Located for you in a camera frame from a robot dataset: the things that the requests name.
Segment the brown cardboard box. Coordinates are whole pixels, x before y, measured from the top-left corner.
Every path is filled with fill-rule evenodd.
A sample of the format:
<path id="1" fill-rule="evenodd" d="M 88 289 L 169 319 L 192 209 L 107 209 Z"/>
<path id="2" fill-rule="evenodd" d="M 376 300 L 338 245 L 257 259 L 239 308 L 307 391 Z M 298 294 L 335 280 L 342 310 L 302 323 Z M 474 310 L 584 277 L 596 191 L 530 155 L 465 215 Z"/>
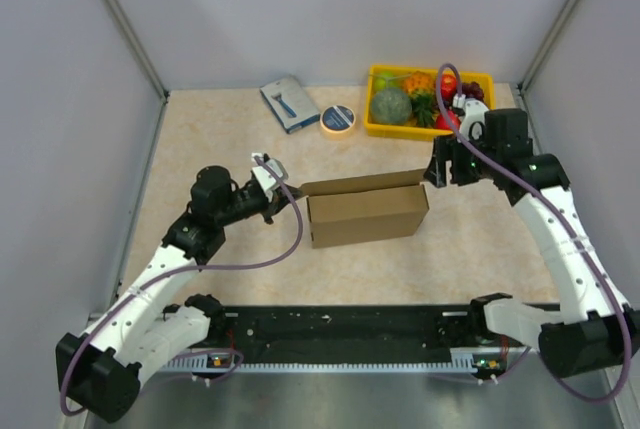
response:
<path id="1" fill-rule="evenodd" d="M 414 235 L 429 211 L 423 175 L 415 169 L 303 184 L 312 247 Z"/>

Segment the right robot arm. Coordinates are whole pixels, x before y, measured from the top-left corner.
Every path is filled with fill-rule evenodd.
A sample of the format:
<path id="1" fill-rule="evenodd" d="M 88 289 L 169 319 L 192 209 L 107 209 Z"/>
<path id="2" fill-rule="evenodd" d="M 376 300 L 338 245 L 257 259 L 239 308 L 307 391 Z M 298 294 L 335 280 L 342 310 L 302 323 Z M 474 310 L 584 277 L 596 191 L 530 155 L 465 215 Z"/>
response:
<path id="1" fill-rule="evenodd" d="M 609 280 L 556 156 L 535 154 L 521 109 L 470 99 L 459 134 L 438 136 L 424 177 L 437 188 L 491 180 L 532 234 L 560 303 L 537 309 L 506 294 L 474 299 L 466 329 L 487 345 L 500 335 L 535 349 L 558 378 L 622 365 L 639 349 L 639 312 Z"/>

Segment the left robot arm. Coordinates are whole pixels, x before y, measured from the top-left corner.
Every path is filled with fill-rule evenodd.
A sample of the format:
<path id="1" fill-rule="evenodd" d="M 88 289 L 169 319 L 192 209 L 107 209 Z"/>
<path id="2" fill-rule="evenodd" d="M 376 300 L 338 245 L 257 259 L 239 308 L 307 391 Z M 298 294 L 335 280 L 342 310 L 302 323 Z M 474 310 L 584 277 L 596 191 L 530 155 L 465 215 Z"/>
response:
<path id="1" fill-rule="evenodd" d="M 221 166 L 200 170 L 185 211 L 169 227 L 134 283 L 81 335 L 65 334 L 55 349 L 59 406 L 67 417 L 89 411 L 106 422 L 122 418 L 141 389 L 190 346 L 216 345 L 227 323 L 217 300 L 196 296 L 168 319 L 174 295 L 197 274 L 216 270 L 213 256 L 227 226 L 259 215 L 267 224 L 301 196 L 287 185 L 280 161 L 251 157 L 249 180 L 239 186 Z"/>

